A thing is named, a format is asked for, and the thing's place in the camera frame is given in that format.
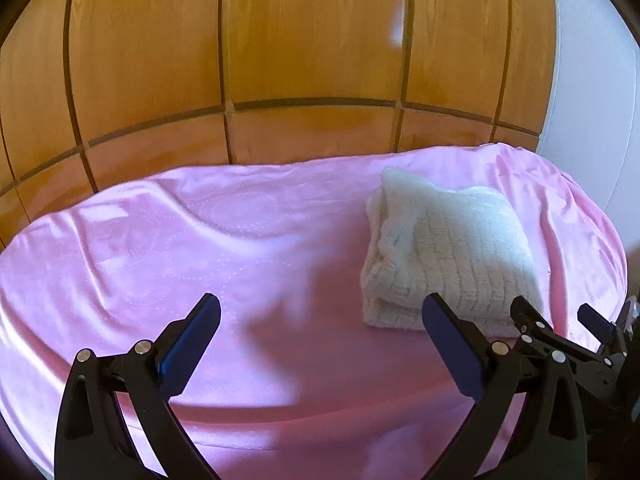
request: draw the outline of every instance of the bed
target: bed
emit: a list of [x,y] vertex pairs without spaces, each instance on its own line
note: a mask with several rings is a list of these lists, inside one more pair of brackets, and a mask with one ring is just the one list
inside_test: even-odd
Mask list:
[[[52,471],[79,349],[126,351],[212,292],[220,329],[172,406],[222,478],[420,478],[472,401],[425,333],[362,322],[364,203],[387,166],[503,193],[529,241],[543,315],[594,348],[576,311],[587,302],[615,319],[626,293],[622,245],[580,187],[534,153],[486,144],[180,168],[43,216],[0,255],[0,412],[30,458]],[[485,467],[504,450],[517,401],[512,409]]]

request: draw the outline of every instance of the wooden wall panel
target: wooden wall panel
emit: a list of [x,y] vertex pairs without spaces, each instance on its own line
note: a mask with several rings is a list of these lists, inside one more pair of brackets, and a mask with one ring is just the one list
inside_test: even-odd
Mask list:
[[406,100],[495,115],[508,0],[415,0]]
[[15,188],[0,196],[0,239],[6,246],[22,229],[29,225]]
[[238,164],[286,164],[310,158],[387,153],[394,110],[299,107],[252,110],[228,118]]
[[556,57],[556,0],[511,0],[511,44],[499,119],[542,131]]
[[79,155],[66,158],[18,184],[29,218],[71,207],[92,195]]
[[0,116],[22,176],[76,145],[66,102],[66,0],[31,0],[0,48]]
[[180,166],[228,164],[222,115],[149,128],[87,151],[98,189]]
[[495,127],[494,142],[504,142],[516,148],[525,148],[530,152],[535,152],[538,146],[538,138],[536,136],[503,126]]
[[489,142],[492,126],[436,112],[405,110],[399,152],[431,146],[479,146]]
[[225,97],[396,100],[404,0],[223,0]]
[[69,57],[80,133],[220,104],[218,0],[73,0]]

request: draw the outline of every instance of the folded white towel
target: folded white towel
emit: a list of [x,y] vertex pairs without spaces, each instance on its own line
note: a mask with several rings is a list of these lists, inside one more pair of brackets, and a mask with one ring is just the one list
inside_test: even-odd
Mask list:
[[509,309],[519,295],[541,310],[527,237],[496,190],[440,189],[386,168],[367,215],[371,241],[360,275],[367,324],[424,330],[420,309],[432,292],[486,336],[518,335]]

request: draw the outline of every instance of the mattress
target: mattress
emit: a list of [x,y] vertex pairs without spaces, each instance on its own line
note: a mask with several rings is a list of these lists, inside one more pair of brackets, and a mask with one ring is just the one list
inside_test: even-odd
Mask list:
[[[472,405],[425,332],[362,322],[365,201],[387,166],[449,189],[499,190],[522,222],[543,315],[588,348],[582,303],[614,319],[626,263],[612,224],[545,159],[505,144],[171,170],[42,217],[0,254],[0,412],[53,470],[81,348],[156,338],[204,292],[222,322],[172,408],[225,480],[419,479]],[[142,459],[161,472],[126,396]],[[497,464],[514,402],[484,469]]]

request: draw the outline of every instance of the metal screw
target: metal screw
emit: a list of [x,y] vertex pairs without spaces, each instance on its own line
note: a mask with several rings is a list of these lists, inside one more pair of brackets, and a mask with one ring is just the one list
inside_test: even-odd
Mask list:
[[509,345],[502,341],[496,341],[491,345],[491,350],[494,351],[494,354],[507,355],[509,353]]
[[146,354],[151,350],[151,341],[147,339],[143,339],[142,341],[138,341],[135,346],[136,354]]
[[566,355],[564,355],[564,353],[559,350],[554,350],[553,352],[551,352],[551,357],[556,363],[562,364],[566,361]]
[[81,363],[88,361],[89,357],[91,357],[91,350],[89,350],[88,348],[79,351],[78,355],[76,355],[76,359],[78,359],[78,361],[80,361]]

